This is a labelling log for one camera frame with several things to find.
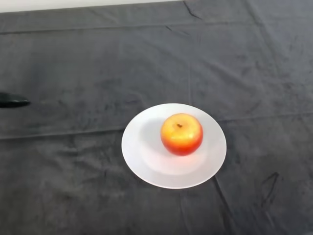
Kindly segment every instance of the apple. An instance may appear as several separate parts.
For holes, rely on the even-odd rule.
[[[163,123],[161,140],[171,153],[188,155],[201,145],[203,129],[195,117],[189,114],[174,114]]]

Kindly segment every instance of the white plate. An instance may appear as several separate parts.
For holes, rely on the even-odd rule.
[[[171,154],[160,137],[163,122],[177,113],[194,116],[203,128],[201,146],[187,156]],[[122,152],[129,168],[142,180],[162,188],[189,188],[207,181],[221,168],[226,140],[218,123],[204,111],[185,104],[161,104],[131,120],[123,134]]]

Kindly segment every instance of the tablecloth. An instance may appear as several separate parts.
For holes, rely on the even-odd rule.
[[[1,235],[313,234],[313,1],[193,0],[0,14]],[[198,107],[227,141],[220,171],[152,186],[127,123]]]

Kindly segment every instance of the black handle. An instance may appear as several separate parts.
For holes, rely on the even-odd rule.
[[[19,108],[30,104],[23,96],[0,92],[0,108]]]

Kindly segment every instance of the dark gray cloth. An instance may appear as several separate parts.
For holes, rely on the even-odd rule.
[[[313,232],[313,1],[194,0],[0,14],[1,235]],[[215,177],[157,188],[121,153],[161,103],[225,132]]]

